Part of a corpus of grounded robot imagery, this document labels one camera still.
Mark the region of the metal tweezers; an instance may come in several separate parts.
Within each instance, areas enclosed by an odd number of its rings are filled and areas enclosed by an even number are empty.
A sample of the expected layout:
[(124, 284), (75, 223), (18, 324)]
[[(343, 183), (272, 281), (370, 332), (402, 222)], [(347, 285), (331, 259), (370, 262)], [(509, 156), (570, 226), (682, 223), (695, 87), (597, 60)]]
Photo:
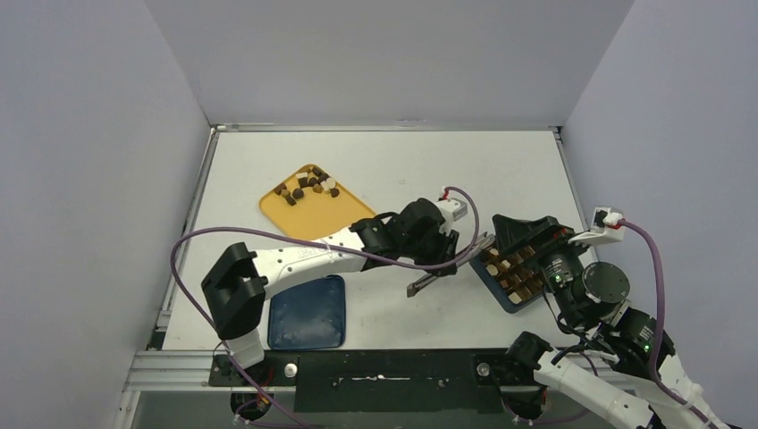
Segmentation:
[(439, 273), (425, 273), (419, 279), (410, 283), (406, 288), (406, 296), (408, 298), (415, 297), (421, 290), (426, 288), (431, 283), (438, 279), (455, 274), (460, 267), (472, 261), (483, 250), (490, 247), (495, 242), (495, 236), (490, 232), (482, 232), (475, 241), (474, 246), (467, 251), (464, 256), (455, 264), (455, 267), (448, 267), (443, 269)]

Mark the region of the blue chocolate box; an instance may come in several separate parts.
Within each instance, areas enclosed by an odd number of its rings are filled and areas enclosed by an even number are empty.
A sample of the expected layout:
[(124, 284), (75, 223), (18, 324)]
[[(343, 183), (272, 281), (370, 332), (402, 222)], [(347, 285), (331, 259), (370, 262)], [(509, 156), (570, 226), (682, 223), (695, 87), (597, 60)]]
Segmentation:
[[(469, 265), (502, 309), (509, 314), (515, 314), (532, 302), (545, 297), (549, 291), (543, 272), (529, 264), (547, 244), (548, 242), (539, 248), (526, 246), (515, 252), (499, 252), (494, 242), (470, 261)], [(496, 276), (491, 276), (486, 271), (488, 265), (497, 267)], [(522, 298), (519, 305), (514, 305), (509, 300), (511, 293), (517, 293)]]

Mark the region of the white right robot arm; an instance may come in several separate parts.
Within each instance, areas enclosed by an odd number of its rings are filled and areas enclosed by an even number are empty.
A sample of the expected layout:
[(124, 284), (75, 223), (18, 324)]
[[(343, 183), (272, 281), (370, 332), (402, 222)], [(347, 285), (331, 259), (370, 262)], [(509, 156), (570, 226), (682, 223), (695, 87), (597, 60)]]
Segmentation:
[[(505, 352), (505, 367), (492, 371), (494, 381), (556, 391), (615, 428), (725, 426), (665, 331), (661, 254), (647, 231), (608, 206), (597, 207), (581, 232), (550, 216), (532, 222), (498, 216), (494, 224), (506, 264), (535, 274), (557, 325), (576, 339), (561, 347), (522, 332)], [(618, 266), (581, 259), (590, 248), (622, 241), (627, 231), (644, 240), (652, 257), (652, 314), (632, 305), (630, 280)]]

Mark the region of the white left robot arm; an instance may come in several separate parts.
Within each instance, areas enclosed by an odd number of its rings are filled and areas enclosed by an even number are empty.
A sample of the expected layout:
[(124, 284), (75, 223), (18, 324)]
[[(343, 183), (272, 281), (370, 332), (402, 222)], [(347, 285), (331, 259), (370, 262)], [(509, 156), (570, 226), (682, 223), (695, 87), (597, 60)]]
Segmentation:
[(231, 352), (232, 372), (246, 384), (260, 382), (267, 360), (258, 325), (265, 302), (300, 284), (333, 274), (398, 265), (442, 276), (455, 272), (459, 233), (467, 214), (457, 199), (420, 198), (399, 213), (359, 220), (322, 239), (296, 246), (250, 250), (230, 245), (201, 282), (218, 338)]

